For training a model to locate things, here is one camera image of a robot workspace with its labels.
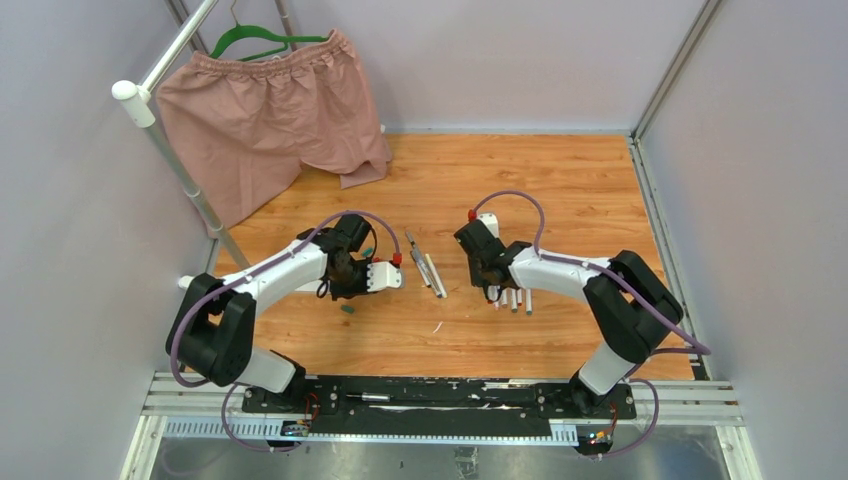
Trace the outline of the yellow capped white marker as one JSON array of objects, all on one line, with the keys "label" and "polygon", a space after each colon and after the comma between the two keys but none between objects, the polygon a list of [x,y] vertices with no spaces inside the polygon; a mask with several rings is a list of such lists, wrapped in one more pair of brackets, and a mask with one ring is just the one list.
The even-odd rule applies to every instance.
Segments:
[{"label": "yellow capped white marker", "polygon": [[447,289],[445,288],[441,276],[436,269],[435,263],[429,254],[425,255],[425,261],[429,269],[432,286],[437,291],[437,296],[439,298],[446,298],[448,296]]}]

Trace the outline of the grey capped marker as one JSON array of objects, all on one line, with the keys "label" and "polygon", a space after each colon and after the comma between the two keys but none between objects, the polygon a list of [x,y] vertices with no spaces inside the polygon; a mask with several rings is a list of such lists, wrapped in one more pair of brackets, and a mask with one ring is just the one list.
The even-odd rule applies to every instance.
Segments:
[{"label": "grey capped marker", "polygon": [[425,262],[425,259],[424,259],[423,255],[420,253],[420,251],[417,247],[412,248],[411,256],[412,256],[412,258],[415,262],[416,267],[418,268],[418,270],[419,270],[419,272],[422,276],[422,279],[423,279],[425,285],[427,287],[429,287],[434,292],[434,294],[436,295],[437,298],[439,298],[437,296],[437,291],[432,286],[431,277],[430,277],[430,274],[429,274],[429,269],[428,269],[428,266]]}]

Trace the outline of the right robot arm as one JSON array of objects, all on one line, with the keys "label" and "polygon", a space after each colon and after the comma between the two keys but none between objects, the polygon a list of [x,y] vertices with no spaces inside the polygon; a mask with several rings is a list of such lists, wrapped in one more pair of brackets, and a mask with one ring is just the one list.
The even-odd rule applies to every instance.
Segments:
[{"label": "right robot arm", "polygon": [[481,219],[468,222],[454,238],[467,255],[471,283],[495,302],[507,290],[541,290],[585,303],[602,340],[572,377],[571,403],[584,417],[596,417],[611,403],[610,391],[643,364],[677,327],[683,309],[637,253],[611,258],[557,254],[530,242],[505,245]]}]

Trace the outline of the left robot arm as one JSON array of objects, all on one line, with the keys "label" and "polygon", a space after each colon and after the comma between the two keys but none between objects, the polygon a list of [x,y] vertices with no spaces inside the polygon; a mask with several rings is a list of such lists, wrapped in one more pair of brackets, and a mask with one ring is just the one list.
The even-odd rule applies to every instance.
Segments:
[{"label": "left robot arm", "polygon": [[258,386],[268,390],[268,400],[279,411],[298,411],[307,390],[295,379],[299,366],[255,346],[256,320],[307,284],[314,284],[317,297],[332,300],[400,286],[397,279],[377,281],[380,270],[398,272],[400,253],[389,261],[358,255],[376,236],[375,219],[367,212],[340,212],[252,267],[224,277],[202,273],[189,278],[165,343],[174,380],[185,388]]}]

